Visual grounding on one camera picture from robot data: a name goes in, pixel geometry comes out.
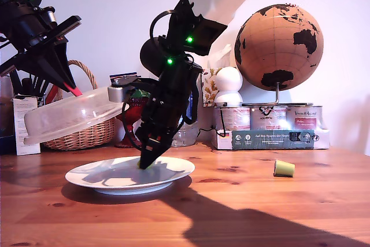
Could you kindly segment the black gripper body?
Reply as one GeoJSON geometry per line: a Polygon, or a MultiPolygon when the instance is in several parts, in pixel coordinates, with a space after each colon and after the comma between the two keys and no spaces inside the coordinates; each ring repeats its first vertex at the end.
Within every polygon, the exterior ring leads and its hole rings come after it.
{"type": "MultiPolygon", "coordinates": [[[[68,42],[65,35],[80,25],[79,16],[71,16],[60,24],[56,23],[53,8],[2,8],[1,33],[8,44],[18,53],[30,51],[44,53],[47,48],[68,42]]],[[[13,56],[1,65],[1,75],[16,69],[17,57],[13,56]]]]}
{"type": "Polygon", "coordinates": [[[171,143],[181,126],[179,120],[193,121],[186,116],[193,82],[136,82],[135,86],[150,93],[135,132],[142,143],[171,143]]]}

